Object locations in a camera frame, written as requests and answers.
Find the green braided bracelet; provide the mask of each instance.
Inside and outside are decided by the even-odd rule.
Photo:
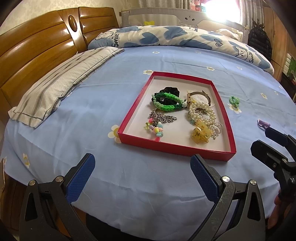
[[[235,96],[230,96],[229,103],[232,104],[235,108],[239,106],[239,98]]]
[[[156,100],[156,98],[157,99],[167,98],[167,99],[176,101],[178,104],[163,105],[163,104],[159,103]],[[170,94],[170,93],[157,93],[156,95],[152,95],[152,100],[153,100],[153,104],[155,105],[155,107],[157,109],[164,110],[164,111],[179,110],[179,109],[187,107],[187,101],[181,100],[179,97],[177,97],[173,94]]]

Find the metal screw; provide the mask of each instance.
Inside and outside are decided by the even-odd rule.
[[[35,183],[36,183],[35,180],[31,180],[31,181],[29,181],[29,185],[30,185],[30,186],[34,186]]]
[[[230,181],[230,178],[227,176],[224,176],[224,177],[222,177],[222,180],[227,183]]]
[[[251,183],[252,185],[254,185],[254,186],[257,184],[257,182],[256,182],[255,180],[253,180],[253,179],[250,180],[250,183]]]
[[[63,180],[63,177],[62,176],[56,177],[56,182],[57,183],[60,183],[62,180]]]

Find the striped pillowcase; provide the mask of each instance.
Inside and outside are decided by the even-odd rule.
[[[10,118],[38,127],[76,86],[122,51],[103,47],[74,55],[38,80],[8,112]]]

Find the window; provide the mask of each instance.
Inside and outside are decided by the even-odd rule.
[[[237,0],[210,0],[204,6],[210,18],[240,22],[240,10]]]

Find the wooden headboard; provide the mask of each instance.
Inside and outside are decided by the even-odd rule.
[[[114,9],[78,7],[51,11],[0,35],[0,120],[41,77],[101,32],[118,28]]]

